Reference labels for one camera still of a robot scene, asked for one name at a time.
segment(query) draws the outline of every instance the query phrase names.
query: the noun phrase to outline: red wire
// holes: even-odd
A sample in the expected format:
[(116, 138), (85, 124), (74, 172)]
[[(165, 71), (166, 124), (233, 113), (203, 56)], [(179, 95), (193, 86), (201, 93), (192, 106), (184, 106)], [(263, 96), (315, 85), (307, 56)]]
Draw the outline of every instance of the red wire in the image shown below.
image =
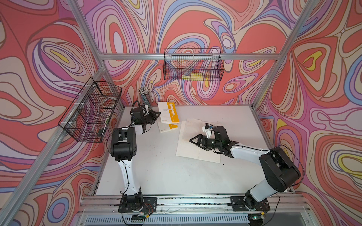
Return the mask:
[(149, 205), (151, 207), (150, 210), (152, 210), (152, 213), (153, 213), (153, 208), (152, 208), (151, 204), (149, 204), (149, 203), (145, 203), (145, 204), (146, 204), (146, 206)]

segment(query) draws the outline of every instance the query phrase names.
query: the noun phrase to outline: wire mesh basket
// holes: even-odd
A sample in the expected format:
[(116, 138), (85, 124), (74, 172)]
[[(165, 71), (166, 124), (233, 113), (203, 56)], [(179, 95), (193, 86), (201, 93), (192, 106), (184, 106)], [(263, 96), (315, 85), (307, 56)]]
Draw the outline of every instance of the wire mesh basket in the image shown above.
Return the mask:
[(224, 64), (219, 48), (164, 49), (165, 80), (221, 81)]
[(70, 119), (61, 122), (67, 110), (58, 124), (77, 142), (102, 142), (121, 94), (121, 87), (109, 82), (93, 81)]

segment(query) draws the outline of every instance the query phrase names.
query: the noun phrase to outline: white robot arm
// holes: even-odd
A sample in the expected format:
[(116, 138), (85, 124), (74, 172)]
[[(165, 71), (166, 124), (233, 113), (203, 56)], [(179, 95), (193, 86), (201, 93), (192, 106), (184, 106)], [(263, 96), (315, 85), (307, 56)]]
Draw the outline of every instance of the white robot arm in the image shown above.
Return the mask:
[(218, 149), (220, 152), (216, 152), (217, 154), (223, 154), (230, 158), (241, 158), (263, 168), (265, 179), (245, 194), (244, 205), (247, 209), (254, 210), (265, 198), (276, 192), (285, 191), (300, 178), (298, 168), (281, 148), (248, 147), (231, 141), (223, 126), (206, 125), (203, 131), (206, 132), (209, 129), (213, 131), (215, 138), (210, 138), (208, 134), (207, 136), (199, 134), (191, 138), (190, 142), (206, 151)]

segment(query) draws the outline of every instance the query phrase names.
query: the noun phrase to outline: open notebook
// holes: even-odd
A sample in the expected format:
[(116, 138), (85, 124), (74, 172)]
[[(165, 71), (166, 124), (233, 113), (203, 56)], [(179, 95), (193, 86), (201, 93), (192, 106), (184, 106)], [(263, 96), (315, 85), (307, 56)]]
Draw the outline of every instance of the open notebook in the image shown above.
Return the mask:
[(187, 121), (181, 122), (176, 156), (220, 163), (220, 158), (221, 158), (220, 155), (215, 154), (212, 151), (205, 151), (202, 148), (190, 142), (190, 139), (197, 136), (198, 134), (205, 135), (201, 129), (201, 127), (203, 127), (205, 123), (210, 123), (214, 126), (219, 126), (217, 123), (204, 122), (199, 119), (188, 119)]

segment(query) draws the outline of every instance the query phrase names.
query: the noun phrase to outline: psychedelic patterned wall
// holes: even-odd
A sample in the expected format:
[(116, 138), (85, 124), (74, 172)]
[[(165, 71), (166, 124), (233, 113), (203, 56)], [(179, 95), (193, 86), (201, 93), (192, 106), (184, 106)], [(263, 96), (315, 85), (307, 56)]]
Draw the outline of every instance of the psychedelic patterned wall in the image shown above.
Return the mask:
[[(96, 71), (65, 1), (0, 2), (0, 207)], [(15, 222), (40, 225), (43, 215), (44, 222), (62, 219), (49, 209), (60, 213), (63, 206), (78, 205), (94, 182), (103, 151), (102, 144), (76, 143), (67, 136)]]
[(322, 0), (258, 106), (304, 164), (297, 191), (322, 225), (362, 225), (361, 73), (362, 2)]
[[(304, 0), (88, 0), (82, 11), (99, 50), (105, 53), (212, 47), (220, 47), (223, 53), (279, 53), (303, 6)], [(141, 86), (152, 89), (154, 104), (219, 105), (251, 104), (272, 61), (225, 60), (221, 82), (165, 81), (162, 60), (105, 64), (123, 87), (125, 105), (138, 99)]]

